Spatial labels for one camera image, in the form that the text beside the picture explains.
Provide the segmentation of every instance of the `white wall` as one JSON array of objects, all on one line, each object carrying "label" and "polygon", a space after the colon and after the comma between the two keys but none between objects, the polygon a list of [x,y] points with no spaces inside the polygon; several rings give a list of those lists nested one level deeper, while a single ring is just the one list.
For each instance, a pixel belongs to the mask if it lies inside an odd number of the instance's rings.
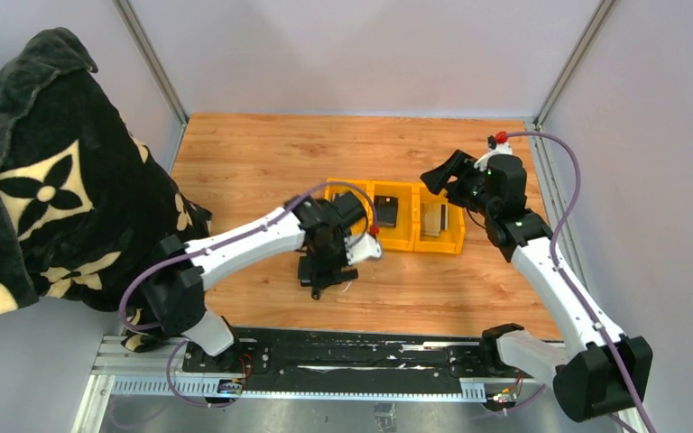
[{"label": "white wall", "polygon": [[693,431],[693,2],[618,2],[546,130],[582,164],[591,289],[653,347],[645,404],[660,433]]},{"label": "white wall", "polygon": [[[156,160],[168,162],[179,124],[111,2],[1,0],[0,68],[35,33],[56,26],[87,45],[108,97]],[[101,336],[116,326],[113,313],[56,299],[0,316],[0,432],[69,431]]]},{"label": "white wall", "polygon": [[189,112],[535,115],[597,0],[135,0]]},{"label": "white wall", "polygon": [[87,47],[94,78],[125,116],[132,133],[171,168],[181,129],[110,1],[0,0],[0,69],[41,30],[67,27]]}]

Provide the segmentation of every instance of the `black blanket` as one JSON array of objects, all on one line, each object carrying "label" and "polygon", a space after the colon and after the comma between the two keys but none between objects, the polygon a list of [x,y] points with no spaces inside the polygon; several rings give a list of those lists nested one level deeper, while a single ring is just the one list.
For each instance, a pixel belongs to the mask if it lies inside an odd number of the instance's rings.
[{"label": "black blanket", "polygon": [[[39,33],[0,70],[0,314],[41,296],[113,311],[164,237],[208,235],[128,132],[67,29]],[[149,311],[140,294],[132,316]]]}]

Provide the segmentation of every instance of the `red cap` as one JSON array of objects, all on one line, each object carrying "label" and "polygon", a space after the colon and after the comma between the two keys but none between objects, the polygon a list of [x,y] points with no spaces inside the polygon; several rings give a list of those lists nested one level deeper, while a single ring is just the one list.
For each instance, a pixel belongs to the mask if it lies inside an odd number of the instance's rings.
[{"label": "red cap", "polygon": [[501,131],[500,133],[495,135],[495,142],[498,144],[503,144],[506,143],[506,140],[509,138],[506,136],[506,131]]}]

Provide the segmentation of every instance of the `yellow storage bin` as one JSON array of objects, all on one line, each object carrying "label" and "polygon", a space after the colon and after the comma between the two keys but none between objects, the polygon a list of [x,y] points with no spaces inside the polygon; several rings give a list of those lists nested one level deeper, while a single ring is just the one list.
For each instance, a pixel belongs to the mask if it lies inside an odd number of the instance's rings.
[{"label": "yellow storage bin", "polygon": [[[385,251],[461,254],[466,235],[466,221],[462,208],[448,205],[448,225],[445,230],[440,231],[439,236],[427,236],[420,233],[421,204],[448,203],[444,197],[429,193],[422,183],[354,179],[328,179],[328,181],[355,184],[367,192],[372,200],[375,200],[376,196],[397,198],[396,226],[380,227],[378,233],[378,239]],[[332,200],[336,194],[349,190],[350,188],[341,185],[328,186],[325,190],[325,198]],[[365,199],[360,194],[356,193],[356,195],[363,205],[369,208]],[[368,210],[368,216],[368,222],[371,223],[373,215],[370,210]],[[365,220],[361,219],[351,228],[352,233],[361,233],[365,230]]]},{"label": "yellow storage bin", "polygon": [[388,251],[413,251],[420,230],[418,188],[413,183],[374,180],[373,198],[397,197],[397,224],[380,227],[378,240]]},{"label": "yellow storage bin", "polygon": [[[338,182],[349,182],[354,185],[356,185],[358,188],[362,189],[363,191],[367,192],[368,195],[370,196],[371,200],[373,199],[373,182],[370,180],[354,180],[354,179],[328,179],[328,182],[331,181],[338,181]],[[347,191],[352,191],[351,188],[345,187],[342,185],[328,185],[325,188],[325,198],[328,201],[333,201],[334,198],[336,198],[336,194],[343,194]],[[363,207],[367,209],[367,214],[368,214],[368,222],[370,223],[373,221],[373,212],[370,210],[370,206],[368,206],[367,200],[365,200],[365,197],[363,197],[362,194],[352,191],[355,193],[357,198],[360,199],[360,202],[363,204]],[[357,221],[352,227],[352,234],[356,235],[358,233],[362,233],[365,230],[365,218],[360,219]]]},{"label": "yellow storage bin", "polygon": [[[464,219],[464,209],[458,206],[451,206],[442,196],[435,196],[430,193],[423,184],[419,185],[420,206],[428,203],[445,203],[448,205],[448,226],[446,230],[439,232],[439,236],[426,236],[418,231],[413,251],[420,253],[448,253],[461,254],[466,236],[466,220]],[[422,218],[419,210],[419,221]]]}]

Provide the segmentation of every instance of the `wooden tabletop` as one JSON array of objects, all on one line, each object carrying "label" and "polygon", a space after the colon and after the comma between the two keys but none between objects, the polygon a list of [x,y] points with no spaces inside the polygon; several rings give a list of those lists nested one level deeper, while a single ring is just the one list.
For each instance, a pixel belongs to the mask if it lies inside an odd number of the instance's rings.
[{"label": "wooden tabletop", "polygon": [[[173,169],[190,200],[214,213],[212,234],[251,222],[326,178],[419,181],[456,149],[479,156],[486,137],[519,121],[324,115],[195,114]],[[545,216],[528,141],[510,141],[528,171],[528,206]],[[461,255],[387,252],[360,278],[318,301],[296,278],[296,253],[221,281],[207,305],[230,323],[479,336],[516,322],[540,338],[559,331],[527,281],[484,230],[467,222]]]}]

